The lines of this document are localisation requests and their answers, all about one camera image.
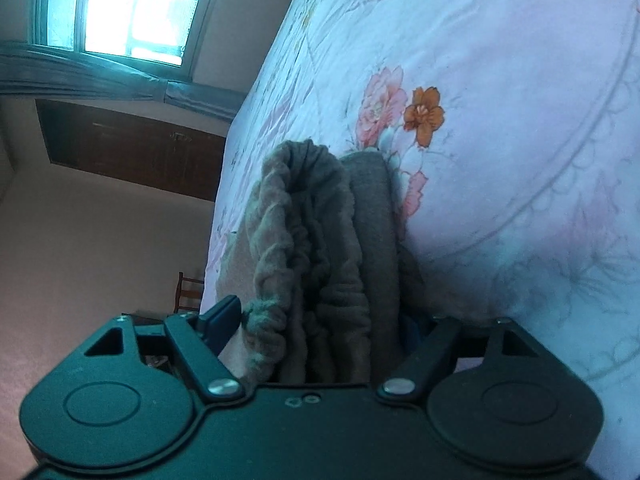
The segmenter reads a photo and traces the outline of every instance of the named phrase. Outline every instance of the orange flower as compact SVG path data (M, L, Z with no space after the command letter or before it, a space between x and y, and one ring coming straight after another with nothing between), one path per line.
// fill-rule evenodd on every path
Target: orange flower
M444 110L440 105L440 92L435 86L414 90L414 100L404 110L404 129L416 130L415 140L423 148L431 144L433 133L444 122Z

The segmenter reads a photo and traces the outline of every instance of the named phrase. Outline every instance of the gray cloth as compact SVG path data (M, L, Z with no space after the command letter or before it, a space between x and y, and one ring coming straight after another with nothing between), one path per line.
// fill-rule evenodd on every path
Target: gray cloth
M349 173L355 202L360 277L371 316L371 383L376 385L404 358L398 330L400 284L391 182L378 150L351 153L340 161Z
M169 81L100 56L0 42L0 95L156 101L231 122L245 94Z
M286 141L263 162L217 282L219 298L243 304L249 382L369 381L353 215L347 171L326 147Z

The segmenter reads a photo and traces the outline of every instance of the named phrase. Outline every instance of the white bedspread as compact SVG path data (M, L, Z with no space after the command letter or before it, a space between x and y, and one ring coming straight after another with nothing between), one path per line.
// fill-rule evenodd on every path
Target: white bedspread
M228 134L204 308L265 154L377 146L426 301L525 326L604 404L591 465L636 478L639 5L294 0Z

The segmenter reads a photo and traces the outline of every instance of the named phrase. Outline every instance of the brown wooden door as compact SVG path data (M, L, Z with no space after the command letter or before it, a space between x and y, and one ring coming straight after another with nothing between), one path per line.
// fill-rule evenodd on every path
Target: brown wooden door
M36 101L50 160L214 200L225 139L102 108Z

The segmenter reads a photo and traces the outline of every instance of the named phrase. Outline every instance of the chair backrest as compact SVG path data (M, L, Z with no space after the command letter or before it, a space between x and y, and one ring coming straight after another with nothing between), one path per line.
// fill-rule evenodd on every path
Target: chair backrest
M200 311L199 301L202 299L202 293L204 292L204 287L198 286L197 288L192 288L188 286L188 288L184 288L185 284L188 283L197 283L198 285L203 285L204 282L202 280L196 280L194 278L185 278L182 272L179 273L178 276L178 285L175 288L175 306L174 306L174 314L178 312L178 310L189 310L192 312ZM181 302L182 298L187 300L188 304L184 304ZM189 300L198 300L198 305L194 306L196 301Z

